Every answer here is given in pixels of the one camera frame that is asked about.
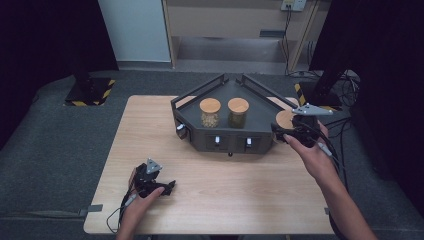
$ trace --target white wall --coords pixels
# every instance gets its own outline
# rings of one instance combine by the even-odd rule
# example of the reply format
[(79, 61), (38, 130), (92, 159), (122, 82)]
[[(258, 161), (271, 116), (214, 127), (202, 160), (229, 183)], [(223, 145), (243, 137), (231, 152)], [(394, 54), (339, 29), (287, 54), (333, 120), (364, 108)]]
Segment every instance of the white wall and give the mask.
[(161, 0), (98, 0), (117, 61), (171, 62)]

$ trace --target black controller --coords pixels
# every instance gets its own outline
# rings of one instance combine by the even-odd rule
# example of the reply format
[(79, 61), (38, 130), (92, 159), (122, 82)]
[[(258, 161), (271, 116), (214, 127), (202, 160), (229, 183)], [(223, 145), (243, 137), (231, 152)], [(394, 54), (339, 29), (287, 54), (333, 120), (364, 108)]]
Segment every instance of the black controller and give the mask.
[(304, 146), (311, 148), (319, 138), (321, 129), (316, 116), (294, 115), (292, 119), (293, 129), (284, 129), (275, 123), (271, 123), (271, 130), (278, 141), (286, 142), (283, 135), (295, 137)]
[(136, 173), (134, 175), (133, 181), (134, 181), (134, 187), (140, 197), (145, 198), (150, 193), (152, 193), (156, 188), (158, 187), (164, 187), (165, 190), (162, 192), (163, 195), (171, 195), (172, 189), (175, 186), (175, 180), (168, 183), (157, 183), (156, 178), (159, 175), (160, 171), (150, 171), (148, 169), (147, 164), (142, 163), (140, 166), (136, 168)]

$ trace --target human arm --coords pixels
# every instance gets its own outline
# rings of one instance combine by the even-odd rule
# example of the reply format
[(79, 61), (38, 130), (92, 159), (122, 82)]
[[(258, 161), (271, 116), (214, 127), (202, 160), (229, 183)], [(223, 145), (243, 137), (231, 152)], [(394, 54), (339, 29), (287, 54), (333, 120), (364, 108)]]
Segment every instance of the human arm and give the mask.
[(143, 218), (149, 206), (162, 194), (164, 187), (156, 188), (150, 195), (141, 198), (138, 194), (134, 201), (125, 209), (125, 214), (121, 221), (121, 226), (116, 235), (117, 240), (133, 239), (138, 224)]
[[(321, 123), (320, 128), (324, 135), (328, 136), (328, 130)], [(306, 170), (317, 182), (342, 234), (348, 239), (377, 239), (340, 181), (332, 160), (317, 144), (307, 148), (294, 137), (285, 135), (284, 138), (300, 155)]]

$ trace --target black curtain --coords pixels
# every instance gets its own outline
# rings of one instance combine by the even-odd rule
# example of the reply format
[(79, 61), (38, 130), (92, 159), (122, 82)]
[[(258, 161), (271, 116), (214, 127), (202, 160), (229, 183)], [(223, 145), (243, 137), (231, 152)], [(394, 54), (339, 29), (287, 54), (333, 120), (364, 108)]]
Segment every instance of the black curtain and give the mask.
[(0, 149), (41, 86), (75, 74), (76, 66), (118, 69), (94, 0), (0, 1), (0, 56)]
[(325, 70), (340, 57), (334, 46), (343, 47), (351, 21), (360, 24), (344, 51), (345, 69), (361, 79), (351, 113), (377, 170), (387, 167), (380, 174), (390, 174), (424, 216), (423, 14), (422, 1), (333, 1), (311, 69)]

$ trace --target wooden lid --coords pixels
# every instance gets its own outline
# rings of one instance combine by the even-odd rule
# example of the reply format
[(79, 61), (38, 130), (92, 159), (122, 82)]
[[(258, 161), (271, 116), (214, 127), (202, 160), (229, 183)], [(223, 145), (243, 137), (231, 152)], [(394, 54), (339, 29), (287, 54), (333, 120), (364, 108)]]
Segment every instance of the wooden lid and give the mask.
[(215, 98), (205, 98), (200, 102), (200, 109), (205, 113), (216, 113), (221, 108), (221, 103)]
[(243, 98), (233, 98), (228, 102), (228, 108), (233, 113), (245, 113), (249, 109), (249, 103)]
[(277, 116), (275, 117), (275, 120), (277, 121), (278, 125), (284, 129), (293, 129), (293, 116), (295, 114), (292, 113), (290, 110), (283, 110), (277, 113)]

